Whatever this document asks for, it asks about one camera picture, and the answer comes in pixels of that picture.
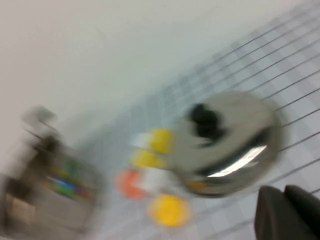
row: white wall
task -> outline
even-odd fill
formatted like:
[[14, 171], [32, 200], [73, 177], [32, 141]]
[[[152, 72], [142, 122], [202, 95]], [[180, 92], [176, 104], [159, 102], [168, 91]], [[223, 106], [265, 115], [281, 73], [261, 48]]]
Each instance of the white wall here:
[[69, 144], [302, 0], [0, 0], [0, 156], [20, 115], [55, 112]]

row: white tiled floor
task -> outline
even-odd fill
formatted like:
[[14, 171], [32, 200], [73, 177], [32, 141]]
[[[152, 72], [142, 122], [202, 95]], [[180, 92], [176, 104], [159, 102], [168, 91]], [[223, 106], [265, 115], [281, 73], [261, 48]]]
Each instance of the white tiled floor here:
[[[279, 161], [250, 187], [225, 198], [188, 196], [191, 221], [180, 228], [155, 225], [148, 199], [121, 197], [113, 177], [127, 165], [127, 143], [151, 127], [172, 127], [195, 102], [223, 91], [250, 91], [276, 103], [285, 142]], [[320, 3], [308, 1], [235, 42], [158, 92], [127, 109], [83, 151], [106, 176], [107, 203], [97, 239], [255, 239], [253, 220], [259, 186], [287, 184], [320, 197]]]

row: metal container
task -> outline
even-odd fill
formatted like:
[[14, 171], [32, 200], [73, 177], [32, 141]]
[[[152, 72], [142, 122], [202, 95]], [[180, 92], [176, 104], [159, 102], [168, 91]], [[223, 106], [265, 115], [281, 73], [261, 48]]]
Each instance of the metal container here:
[[194, 106], [175, 129], [170, 163], [191, 192], [234, 193], [275, 161], [280, 124], [272, 108], [244, 92], [226, 92]]
[[[79, 239], [90, 229], [96, 208], [97, 172], [89, 164], [74, 158], [63, 146], [58, 133], [45, 124], [50, 112], [40, 109], [30, 115], [27, 123], [32, 123], [30, 133], [35, 139], [28, 143], [22, 159], [17, 159], [23, 167], [7, 179], [1, 194], [1, 233], [11, 239]], [[48, 129], [38, 133], [36, 129], [42, 125]], [[76, 171], [74, 176], [59, 168], [64, 163], [74, 163], [76, 170], [71, 169]], [[64, 171], [61, 174], [66, 177], [55, 178], [53, 172], [57, 169]], [[57, 188], [85, 194], [71, 196]]]

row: blurry object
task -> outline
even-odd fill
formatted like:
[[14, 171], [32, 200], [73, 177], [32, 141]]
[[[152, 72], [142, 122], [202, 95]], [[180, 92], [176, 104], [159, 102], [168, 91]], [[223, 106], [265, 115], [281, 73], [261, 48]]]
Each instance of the blurry object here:
[[141, 132], [134, 136], [130, 144], [139, 149], [150, 150], [150, 139], [150, 133]]
[[280, 136], [278, 118], [262, 100], [220, 93], [179, 120], [169, 162], [191, 192], [224, 196], [263, 174], [276, 159]]
[[141, 181], [141, 175], [137, 170], [124, 169], [115, 177], [115, 185], [118, 191], [126, 198], [141, 200], [146, 193], [138, 186]]
[[141, 173], [138, 187], [150, 194], [160, 194], [173, 184], [171, 171], [146, 167]]
[[[15, 178], [8, 178], [4, 188], [1, 231], [7, 237], [73, 240], [89, 229], [98, 175], [91, 166], [66, 154], [59, 134], [46, 123], [53, 116], [37, 108], [23, 118], [36, 140], [29, 142], [29, 152], [18, 159], [24, 168]], [[60, 166], [65, 166], [64, 171], [54, 175]], [[54, 178], [63, 184], [52, 181]]]
[[154, 128], [151, 131], [150, 146], [160, 154], [168, 154], [171, 148], [173, 134], [165, 128]]
[[133, 154], [131, 164], [137, 168], [164, 168], [165, 162], [153, 152], [139, 148]]
[[191, 212], [181, 197], [160, 194], [150, 203], [148, 214], [159, 225], [179, 227], [189, 220]]
[[262, 186], [254, 219], [256, 239], [319, 239], [319, 208], [320, 200], [298, 186], [286, 186], [284, 193]]

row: yellow cap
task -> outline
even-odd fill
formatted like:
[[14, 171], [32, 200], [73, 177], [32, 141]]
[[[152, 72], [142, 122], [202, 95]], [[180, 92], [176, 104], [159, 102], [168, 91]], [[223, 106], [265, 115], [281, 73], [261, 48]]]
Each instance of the yellow cap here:
[[145, 150], [138, 149], [131, 160], [131, 164], [137, 168], [152, 167], [152, 168], [164, 168], [165, 163], [158, 158], [154, 153]]
[[155, 128], [151, 132], [150, 147], [161, 154], [167, 154], [171, 148], [173, 134], [165, 128]]
[[182, 198], [161, 194], [149, 205], [150, 217], [160, 225], [177, 227], [187, 222], [190, 218], [190, 208]]

